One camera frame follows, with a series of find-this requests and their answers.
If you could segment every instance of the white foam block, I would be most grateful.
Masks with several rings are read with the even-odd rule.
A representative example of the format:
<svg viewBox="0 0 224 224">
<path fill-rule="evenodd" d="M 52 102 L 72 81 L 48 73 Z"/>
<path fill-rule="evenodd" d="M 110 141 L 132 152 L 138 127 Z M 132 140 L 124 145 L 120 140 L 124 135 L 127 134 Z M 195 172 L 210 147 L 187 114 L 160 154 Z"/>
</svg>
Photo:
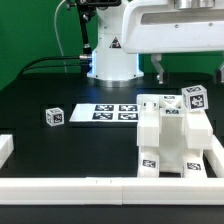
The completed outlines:
<svg viewBox="0 0 224 224">
<path fill-rule="evenodd" d="M 211 149 L 213 129 L 204 110 L 186 113 L 185 135 L 189 149 Z"/>
<path fill-rule="evenodd" d="M 138 146 L 159 146 L 159 110 L 141 110 L 137 126 Z"/>
<path fill-rule="evenodd" d="M 206 150 L 204 154 L 216 176 L 224 178 L 224 148 L 215 135 L 212 136 L 212 150 Z"/>
<path fill-rule="evenodd" d="M 123 204 L 209 204 L 224 203 L 224 179 L 126 178 Z"/>
<path fill-rule="evenodd" d="M 159 177 L 159 155 L 150 152 L 139 155 L 137 177 Z"/>
<path fill-rule="evenodd" d="M 184 178 L 207 178 L 202 158 L 183 157 Z"/>
<path fill-rule="evenodd" d="M 0 135 L 0 168 L 14 149 L 12 135 Z"/>
<path fill-rule="evenodd" d="M 86 178 L 85 204 L 122 204 L 121 178 Z"/>
</svg>

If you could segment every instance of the black table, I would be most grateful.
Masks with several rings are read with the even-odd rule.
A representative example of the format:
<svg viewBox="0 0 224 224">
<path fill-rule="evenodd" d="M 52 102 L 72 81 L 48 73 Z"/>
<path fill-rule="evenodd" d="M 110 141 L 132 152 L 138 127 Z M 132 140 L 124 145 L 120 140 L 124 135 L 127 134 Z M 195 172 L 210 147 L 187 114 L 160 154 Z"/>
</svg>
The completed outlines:
<svg viewBox="0 0 224 224">
<path fill-rule="evenodd" d="M 138 86 L 103 88 L 80 74 L 29 74 L 0 92 L 0 134 L 13 134 L 15 150 L 0 177 L 135 177 L 137 123 L 71 123 L 77 103 L 134 104 L 137 94 L 181 94 L 202 84 L 207 115 L 223 143 L 224 87 L 201 73 L 170 74 L 159 85 L 145 75 Z M 60 107 L 65 124 L 50 127 L 45 110 Z M 0 206 L 2 223 L 223 223 L 224 206 Z"/>
</svg>

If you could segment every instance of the white block structure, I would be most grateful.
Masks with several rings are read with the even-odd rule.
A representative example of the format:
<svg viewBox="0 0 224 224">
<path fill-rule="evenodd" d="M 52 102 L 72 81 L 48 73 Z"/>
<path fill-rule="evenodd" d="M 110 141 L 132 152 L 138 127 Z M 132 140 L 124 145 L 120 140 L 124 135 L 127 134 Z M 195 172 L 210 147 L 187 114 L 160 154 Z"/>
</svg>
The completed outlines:
<svg viewBox="0 0 224 224">
<path fill-rule="evenodd" d="M 13 149 L 12 135 L 0 135 L 0 168 L 4 165 Z"/>
<path fill-rule="evenodd" d="M 64 111 L 59 107 L 46 110 L 46 122 L 50 126 L 64 124 Z"/>
<path fill-rule="evenodd" d="M 202 85 L 182 89 L 183 103 L 187 111 L 208 109 L 207 90 Z"/>
<path fill-rule="evenodd" d="M 200 94 L 207 99 L 202 86 L 188 87 L 183 90 L 185 92 L 189 93 L 185 97 L 188 101 L 191 96 Z M 179 95 L 137 96 L 137 104 L 141 105 L 137 126 L 138 177 L 159 177 L 159 172 L 179 173 L 185 178 L 207 177 L 202 157 L 203 150 L 212 148 L 213 129 L 201 107 L 189 112 L 183 103 L 185 98 Z M 155 167 L 144 166 L 144 160 L 156 162 L 157 172 Z M 196 172 L 194 167 L 200 167 L 200 171 Z"/>
</svg>

